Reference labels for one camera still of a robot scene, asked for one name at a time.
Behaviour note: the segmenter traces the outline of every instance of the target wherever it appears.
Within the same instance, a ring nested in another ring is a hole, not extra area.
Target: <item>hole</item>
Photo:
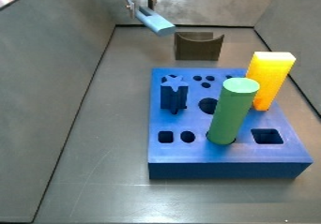
[[[212,85],[211,85],[209,83],[207,83],[207,82],[203,83],[203,86],[204,86],[205,88],[211,88],[211,87],[212,87]]]
[[[252,129],[251,132],[259,144],[284,144],[276,129]]]
[[[216,79],[215,79],[213,76],[208,76],[208,77],[207,77],[207,80],[211,81],[211,82],[213,82]]]
[[[168,81],[168,78],[164,77],[164,78],[162,78],[162,83],[165,83],[167,81]]]
[[[217,99],[209,97],[200,101],[199,107],[203,110],[203,112],[213,115],[216,111],[216,104],[217,104]]]
[[[158,132],[158,141],[161,143],[173,143],[175,142],[173,131],[160,131]]]
[[[193,77],[196,81],[203,81],[203,77],[201,76],[195,76]]]
[[[181,134],[181,139],[187,143],[192,143],[196,140],[196,135],[192,131],[184,131]]]

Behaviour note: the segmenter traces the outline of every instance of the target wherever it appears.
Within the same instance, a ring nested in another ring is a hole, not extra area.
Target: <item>yellow rectangular block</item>
[[[296,58],[290,52],[256,52],[247,77],[260,83],[253,107],[267,111],[292,70]]]

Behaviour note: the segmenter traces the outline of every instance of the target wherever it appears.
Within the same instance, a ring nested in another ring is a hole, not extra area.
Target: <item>circular hole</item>
[[[164,78],[162,78],[162,83],[165,83],[167,81],[168,81],[168,78],[164,77]]]
[[[211,88],[211,87],[212,87],[212,85],[211,85],[209,83],[207,83],[207,82],[203,83],[203,86],[204,86],[205,88]]]
[[[213,76],[208,76],[208,77],[207,77],[207,80],[211,81],[211,82],[213,82],[216,79],[215,79]]]
[[[196,81],[203,81],[203,77],[201,76],[195,76],[193,77]]]
[[[216,104],[217,104],[217,99],[209,97],[209,98],[204,98],[200,101],[199,107],[203,110],[203,112],[213,115],[216,111]]]
[[[196,135],[192,131],[184,131],[181,134],[181,139],[187,143],[192,143],[196,140]]]

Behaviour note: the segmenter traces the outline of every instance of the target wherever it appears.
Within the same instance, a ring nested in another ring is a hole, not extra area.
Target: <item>dark blue star-shaped block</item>
[[[180,109],[187,109],[189,84],[184,82],[183,76],[167,76],[161,84],[161,109],[171,109],[177,114]]]

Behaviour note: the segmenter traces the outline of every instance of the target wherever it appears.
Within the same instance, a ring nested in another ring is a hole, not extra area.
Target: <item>blue foam board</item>
[[[156,68],[150,88],[150,179],[296,178],[312,156],[278,105],[267,112],[251,109],[236,141],[208,140],[213,106],[223,83],[245,77],[244,68]],[[188,108],[172,114],[161,109],[161,84],[168,75],[189,84]]]

